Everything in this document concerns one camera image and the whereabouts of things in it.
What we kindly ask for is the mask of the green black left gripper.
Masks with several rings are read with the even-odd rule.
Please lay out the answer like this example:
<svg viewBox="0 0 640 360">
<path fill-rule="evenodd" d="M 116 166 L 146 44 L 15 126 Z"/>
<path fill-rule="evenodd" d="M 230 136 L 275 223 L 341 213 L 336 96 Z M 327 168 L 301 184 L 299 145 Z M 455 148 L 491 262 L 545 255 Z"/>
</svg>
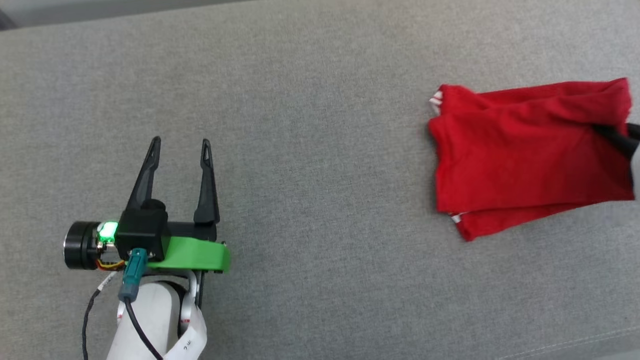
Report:
<svg viewBox="0 0 640 360">
<path fill-rule="evenodd" d="M 162 139 L 154 136 L 135 180 L 126 210 L 140 209 L 144 202 L 152 198 L 154 174 L 160 163 Z M 218 224 L 217 185 L 211 143 L 202 140 L 199 166 L 202 170 L 198 205 L 193 215 L 195 224 Z M 182 276 L 182 271 L 195 275 L 190 291 L 195 293 L 195 303 L 202 305 L 204 276 L 207 272 L 222 274 L 230 267 L 230 251 L 226 244 L 213 240 L 215 227 L 197 227 L 193 223 L 171 222 L 172 237 L 162 261 L 147 262 L 147 271 L 154 274 L 166 272 Z M 95 222 L 76 221 L 69 228 L 63 242 L 64 262 L 69 269 L 123 271 L 128 258 L 121 259 L 115 246 L 116 221 Z"/>
</svg>

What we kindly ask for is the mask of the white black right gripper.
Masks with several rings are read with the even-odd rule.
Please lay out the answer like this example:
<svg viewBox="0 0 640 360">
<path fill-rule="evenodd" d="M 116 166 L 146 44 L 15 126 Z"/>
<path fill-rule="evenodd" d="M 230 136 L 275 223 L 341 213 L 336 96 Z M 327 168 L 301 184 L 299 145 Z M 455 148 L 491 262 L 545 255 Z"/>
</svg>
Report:
<svg viewBox="0 0 640 360">
<path fill-rule="evenodd" d="M 624 158 L 630 162 L 633 193 L 640 193 L 640 125 L 627 122 L 625 132 L 613 126 L 593 124 L 591 127 L 601 138 L 598 141 L 599 157 L 603 159 Z"/>
</svg>

